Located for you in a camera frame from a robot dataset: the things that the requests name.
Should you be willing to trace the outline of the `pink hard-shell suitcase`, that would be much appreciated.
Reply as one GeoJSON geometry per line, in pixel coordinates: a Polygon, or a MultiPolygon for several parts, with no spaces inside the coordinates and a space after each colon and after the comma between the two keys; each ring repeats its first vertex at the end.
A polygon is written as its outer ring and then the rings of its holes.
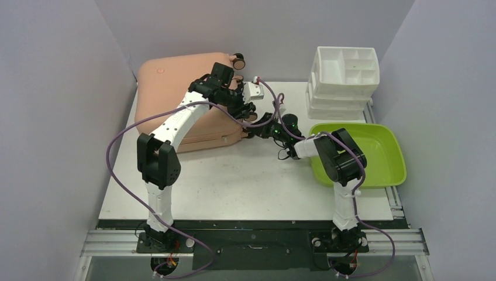
{"type": "MultiPolygon", "coordinates": [[[[176,108],[181,96],[165,90],[165,85],[181,90],[190,80],[210,73],[215,62],[231,66],[234,70],[240,70],[246,65],[242,54],[229,55],[221,52],[166,57],[145,62],[138,75],[135,121],[138,123],[139,133],[151,132],[176,108]]],[[[228,146],[244,136],[241,121],[235,122],[222,116],[220,107],[215,106],[187,133],[178,152],[228,146]]]]}

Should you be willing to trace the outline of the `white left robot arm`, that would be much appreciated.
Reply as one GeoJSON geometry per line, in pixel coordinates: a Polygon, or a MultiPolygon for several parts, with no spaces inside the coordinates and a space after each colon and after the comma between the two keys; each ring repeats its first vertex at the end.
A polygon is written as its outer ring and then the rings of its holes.
{"type": "Polygon", "coordinates": [[[249,119],[256,113],[254,100],[261,100],[264,91],[257,80],[244,82],[235,78],[235,70],[215,62],[205,73],[176,90],[163,87],[181,98],[176,108],[149,133],[137,139],[137,169],[146,183],[149,216],[144,228],[144,243],[161,252],[175,248],[179,233],[173,229],[172,188],[181,173],[177,156],[181,142],[195,124],[215,106],[221,115],[232,121],[249,119]]]}

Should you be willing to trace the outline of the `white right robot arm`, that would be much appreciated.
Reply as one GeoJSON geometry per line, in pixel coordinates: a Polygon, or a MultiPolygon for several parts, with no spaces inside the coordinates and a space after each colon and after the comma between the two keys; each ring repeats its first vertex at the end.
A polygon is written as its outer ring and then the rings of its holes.
{"type": "Polygon", "coordinates": [[[367,159],[347,130],[340,128],[331,133],[305,137],[294,114],[276,118],[267,112],[244,131],[248,138],[273,139],[288,158],[318,157],[325,175],[333,183],[332,222],[335,230],[330,233],[331,245],[338,252],[354,252],[362,246],[364,235],[358,228],[356,198],[360,194],[358,187],[364,180],[367,159]]]}

